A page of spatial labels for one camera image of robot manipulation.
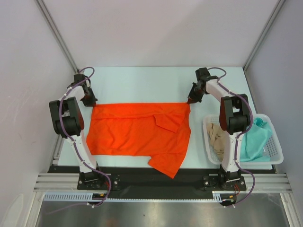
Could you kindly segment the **orange t-shirt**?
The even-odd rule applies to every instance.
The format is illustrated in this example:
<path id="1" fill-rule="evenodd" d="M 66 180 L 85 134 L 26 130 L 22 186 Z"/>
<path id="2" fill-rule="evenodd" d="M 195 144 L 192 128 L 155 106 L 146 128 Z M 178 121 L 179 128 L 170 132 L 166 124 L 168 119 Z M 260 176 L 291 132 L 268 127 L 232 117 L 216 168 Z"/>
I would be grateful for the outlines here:
<path id="1" fill-rule="evenodd" d="M 92 109 L 87 145 L 93 155 L 150 157 L 174 178 L 189 146 L 187 103 L 103 104 Z"/>

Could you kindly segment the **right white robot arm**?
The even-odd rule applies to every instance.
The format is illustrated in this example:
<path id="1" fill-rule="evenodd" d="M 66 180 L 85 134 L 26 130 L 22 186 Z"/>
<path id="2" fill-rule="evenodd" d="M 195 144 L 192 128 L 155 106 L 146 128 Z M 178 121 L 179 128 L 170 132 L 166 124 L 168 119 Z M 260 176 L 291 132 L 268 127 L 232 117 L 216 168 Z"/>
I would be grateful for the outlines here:
<path id="1" fill-rule="evenodd" d="M 220 103 L 219 125 L 225 132 L 226 140 L 218 184 L 222 189 L 229 190 L 241 179 L 241 143 L 244 134 L 252 127 L 248 97 L 230 91 L 221 83 L 223 76 L 212 76 L 208 68 L 199 68 L 195 73 L 197 82 L 192 85 L 187 103 L 200 103 L 204 95 L 212 95 Z"/>

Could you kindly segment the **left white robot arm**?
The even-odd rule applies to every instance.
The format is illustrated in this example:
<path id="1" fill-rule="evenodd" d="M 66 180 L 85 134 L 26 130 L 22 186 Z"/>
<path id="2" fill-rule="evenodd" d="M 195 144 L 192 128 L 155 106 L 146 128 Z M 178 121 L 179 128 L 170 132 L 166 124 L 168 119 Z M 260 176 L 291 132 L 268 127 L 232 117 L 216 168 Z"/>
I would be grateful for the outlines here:
<path id="1" fill-rule="evenodd" d="M 63 97 L 49 103 L 52 124 L 55 133 L 64 138 L 75 153 L 79 162 L 80 186 L 90 185 L 99 189 L 104 185 L 105 178 L 97 172 L 98 164 L 85 141 L 85 123 L 79 108 L 80 102 L 85 107 L 94 107 L 97 99 L 92 91 L 90 79 L 77 73 Z"/>

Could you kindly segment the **beige t-shirt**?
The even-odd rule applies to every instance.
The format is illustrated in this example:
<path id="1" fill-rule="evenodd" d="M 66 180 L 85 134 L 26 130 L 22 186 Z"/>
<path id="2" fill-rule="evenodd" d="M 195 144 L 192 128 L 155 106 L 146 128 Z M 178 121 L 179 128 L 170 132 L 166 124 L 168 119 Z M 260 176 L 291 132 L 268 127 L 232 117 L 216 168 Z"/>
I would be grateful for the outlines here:
<path id="1" fill-rule="evenodd" d="M 225 131 L 214 123 L 207 124 L 206 129 L 210 138 L 210 145 L 213 147 L 219 161 L 222 162 L 225 153 Z"/>

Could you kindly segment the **teal t-shirt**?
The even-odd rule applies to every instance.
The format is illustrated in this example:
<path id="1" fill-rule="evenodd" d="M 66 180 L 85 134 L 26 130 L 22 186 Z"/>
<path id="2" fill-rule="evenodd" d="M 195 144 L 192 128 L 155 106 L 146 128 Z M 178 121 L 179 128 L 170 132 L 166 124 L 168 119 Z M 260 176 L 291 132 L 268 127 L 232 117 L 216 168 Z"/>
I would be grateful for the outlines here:
<path id="1" fill-rule="evenodd" d="M 244 135 L 241 143 L 241 162 L 268 162 L 269 155 L 264 155 L 264 147 L 272 136 L 268 122 L 255 118 L 251 129 Z"/>

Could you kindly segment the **white plastic basket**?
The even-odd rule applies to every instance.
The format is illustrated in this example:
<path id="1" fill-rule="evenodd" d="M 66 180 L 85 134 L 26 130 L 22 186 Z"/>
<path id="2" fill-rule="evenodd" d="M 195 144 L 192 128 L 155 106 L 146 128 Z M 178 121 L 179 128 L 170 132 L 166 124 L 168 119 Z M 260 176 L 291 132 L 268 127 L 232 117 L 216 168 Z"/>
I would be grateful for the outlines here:
<path id="1" fill-rule="evenodd" d="M 274 126 L 273 126 L 270 118 L 265 114 L 255 114 L 253 119 L 255 119 L 255 118 L 261 118 L 262 120 L 268 122 L 269 126 L 271 127 L 272 136 L 264 147 L 264 155 L 269 155 L 270 161 L 268 161 L 268 162 L 240 162 L 240 164 L 244 168 L 248 168 L 248 167 L 253 167 L 256 165 L 277 165 L 277 164 L 282 163 L 284 160 L 282 148 L 281 148 L 276 131 L 274 129 Z M 210 138 L 208 136 L 207 129 L 206 129 L 206 126 L 209 123 L 214 123 L 214 124 L 218 125 L 219 117 L 217 115 L 211 114 L 211 115 L 207 115 L 203 119 L 205 149 L 206 149 L 208 158 L 213 164 L 219 165 L 219 164 L 221 164 L 221 162 L 217 158 L 217 156 L 213 150 L 213 147 L 210 145 Z"/>

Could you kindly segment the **right aluminium frame post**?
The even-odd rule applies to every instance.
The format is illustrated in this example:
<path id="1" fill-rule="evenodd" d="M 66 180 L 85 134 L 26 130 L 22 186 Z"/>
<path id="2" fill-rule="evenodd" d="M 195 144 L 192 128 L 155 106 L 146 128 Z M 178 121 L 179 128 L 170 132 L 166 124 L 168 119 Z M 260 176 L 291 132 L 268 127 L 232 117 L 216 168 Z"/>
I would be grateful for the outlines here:
<path id="1" fill-rule="evenodd" d="M 285 3 L 287 2 L 287 0 L 278 0 L 273 11 L 271 12 L 267 22 L 265 23 L 264 28 L 262 29 L 256 43 L 254 44 L 249 56 L 247 57 L 244 65 L 243 65 L 243 71 L 246 73 L 249 66 L 251 65 L 251 63 L 253 62 L 254 58 L 256 57 L 256 55 L 258 54 L 258 51 L 260 50 L 260 48 L 262 47 L 266 37 L 269 35 L 276 19 L 278 18 L 280 12 L 282 11 Z"/>

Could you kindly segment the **aluminium frame post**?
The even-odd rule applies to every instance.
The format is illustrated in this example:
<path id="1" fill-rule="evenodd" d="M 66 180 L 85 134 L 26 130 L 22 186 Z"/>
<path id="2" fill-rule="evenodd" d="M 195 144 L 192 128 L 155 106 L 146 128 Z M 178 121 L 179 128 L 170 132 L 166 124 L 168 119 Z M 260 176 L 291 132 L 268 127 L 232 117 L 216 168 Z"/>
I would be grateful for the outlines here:
<path id="1" fill-rule="evenodd" d="M 72 68 L 72 70 L 75 73 L 79 72 L 79 68 L 77 67 L 77 64 L 68 48 L 68 45 L 66 44 L 53 16 L 51 15 L 51 12 L 49 11 L 46 3 L 44 0 L 34 0 L 35 4 L 37 5 L 38 9 L 40 10 L 44 20 L 46 21 L 46 24 L 48 25 L 51 33 L 53 34 L 57 44 L 59 45 L 64 57 L 66 58 L 69 66 Z"/>
<path id="2" fill-rule="evenodd" d="M 276 19 L 278 18 L 280 12 L 282 11 L 285 3 L 287 2 L 287 0 L 278 0 L 273 11 L 271 12 L 267 22 L 265 23 L 264 28 L 262 29 L 256 43 L 254 44 L 249 56 L 247 57 L 244 65 L 243 65 L 243 71 L 246 73 L 249 66 L 251 65 L 251 63 L 253 62 L 254 58 L 256 57 L 256 55 L 258 54 L 258 51 L 260 50 L 260 48 L 262 47 L 266 37 L 269 35 Z"/>

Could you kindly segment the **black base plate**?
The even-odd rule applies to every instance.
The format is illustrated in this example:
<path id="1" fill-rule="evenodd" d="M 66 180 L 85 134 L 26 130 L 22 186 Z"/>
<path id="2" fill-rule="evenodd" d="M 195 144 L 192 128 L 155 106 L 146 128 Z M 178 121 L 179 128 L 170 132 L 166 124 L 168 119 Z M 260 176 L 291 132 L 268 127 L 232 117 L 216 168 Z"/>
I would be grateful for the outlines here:
<path id="1" fill-rule="evenodd" d="M 102 169 L 108 177 L 103 177 L 101 183 L 80 186 L 77 190 L 92 191 L 93 200 L 97 201 L 105 198 L 106 190 L 110 190 L 109 199 L 118 200 L 201 200 L 211 198 L 214 191 L 224 191 L 229 194 L 237 194 L 246 191 L 244 177 L 234 185 L 228 183 L 220 186 L 218 183 L 219 169 L 180 169 L 174 178 L 170 178 L 157 170 L 151 168 L 123 168 L 123 167 L 104 167 Z M 75 166 L 52 166 L 49 173 L 73 173 L 79 174 L 78 167 Z M 203 186 L 135 186 L 123 185 L 122 188 L 112 188 L 112 177 L 117 179 L 119 175 L 160 175 L 170 179 L 175 179 L 180 175 L 199 175 L 203 179 Z"/>

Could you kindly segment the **left aluminium frame post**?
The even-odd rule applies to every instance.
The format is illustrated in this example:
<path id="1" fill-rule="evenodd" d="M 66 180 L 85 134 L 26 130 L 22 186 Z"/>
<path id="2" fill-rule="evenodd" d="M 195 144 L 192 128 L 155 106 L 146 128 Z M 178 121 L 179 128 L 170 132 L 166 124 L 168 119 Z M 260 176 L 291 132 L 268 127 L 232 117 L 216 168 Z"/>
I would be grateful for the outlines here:
<path id="1" fill-rule="evenodd" d="M 59 45 L 64 57 L 66 58 L 69 66 L 72 68 L 72 70 L 75 73 L 79 72 L 79 68 L 77 67 L 77 64 L 68 48 L 68 45 L 66 44 L 53 16 L 51 15 L 51 12 L 49 11 L 46 3 L 44 0 L 34 0 L 35 4 L 37 5 L 38 9 L 40 10 L 44 20 L 46 21 L 46 24 L 48 25 L 51 33 L 53 34 L 57 44 Z"/>

